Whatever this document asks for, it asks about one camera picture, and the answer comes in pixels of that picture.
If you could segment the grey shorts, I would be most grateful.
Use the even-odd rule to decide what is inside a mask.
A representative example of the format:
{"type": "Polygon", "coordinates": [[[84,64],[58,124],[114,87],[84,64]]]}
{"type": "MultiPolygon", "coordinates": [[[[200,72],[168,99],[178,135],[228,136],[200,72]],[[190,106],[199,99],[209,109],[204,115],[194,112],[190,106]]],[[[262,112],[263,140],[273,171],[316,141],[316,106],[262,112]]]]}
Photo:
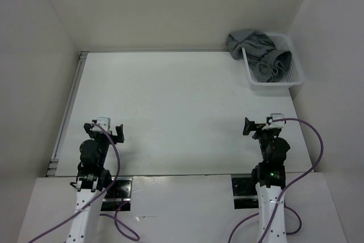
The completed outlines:
{"type": "Polygon", "coordinates": [[[291,51],[277,49],[268,35],[259,30],[231,32],[225,44],[235,60],[242,59],[242,51],[245,51],[248,65],[258,82],[279,82],[291,67],[291,51]]]}

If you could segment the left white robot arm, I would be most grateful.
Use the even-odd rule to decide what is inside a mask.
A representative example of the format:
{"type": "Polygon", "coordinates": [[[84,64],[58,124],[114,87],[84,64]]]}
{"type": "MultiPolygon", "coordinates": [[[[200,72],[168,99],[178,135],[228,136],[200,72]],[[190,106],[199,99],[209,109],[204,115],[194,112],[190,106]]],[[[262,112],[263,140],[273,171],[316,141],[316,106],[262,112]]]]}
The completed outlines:
{"type": "Polygon", "coordinates": [[[80,163],[76,177],[76,208],[67,242],[93,242],[103,198],[111,195],[114,184],[111,173],[104,167],[109,146],[124,143],[123,126],[114,135],[111,119],[99,117],[86,123],[89,139],[80,145],[80,163]]]}

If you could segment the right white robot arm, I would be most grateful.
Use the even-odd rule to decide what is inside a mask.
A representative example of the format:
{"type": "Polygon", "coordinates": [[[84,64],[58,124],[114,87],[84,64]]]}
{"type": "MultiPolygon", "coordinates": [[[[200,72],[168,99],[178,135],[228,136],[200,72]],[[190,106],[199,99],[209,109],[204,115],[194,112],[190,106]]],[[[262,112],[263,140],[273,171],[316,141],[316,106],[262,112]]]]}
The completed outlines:
{"type": "Polygon", "coordinates": [[[285,122],[283,114],[270,114],[265,123],[245,118],[243,135],[253,132],[252,139],[259,142],[262,161],[252,170],[250,189],[258,195],[259,242],[287,242],[284,219],[284,193],[286,172],[284,161],[290,149],[288,142],[279,137],[285,122]]]}

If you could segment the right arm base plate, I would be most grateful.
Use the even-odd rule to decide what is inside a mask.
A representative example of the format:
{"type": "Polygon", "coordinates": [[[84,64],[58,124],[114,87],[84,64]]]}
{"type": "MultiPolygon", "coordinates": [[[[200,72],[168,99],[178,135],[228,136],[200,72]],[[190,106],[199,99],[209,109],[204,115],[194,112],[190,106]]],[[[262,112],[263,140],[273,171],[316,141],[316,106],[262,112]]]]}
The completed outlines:
{"type": "Polygon", "coordinates": [[[258,208],[258,196],[250,176],[232,176],[234,209],[258,208]]]}

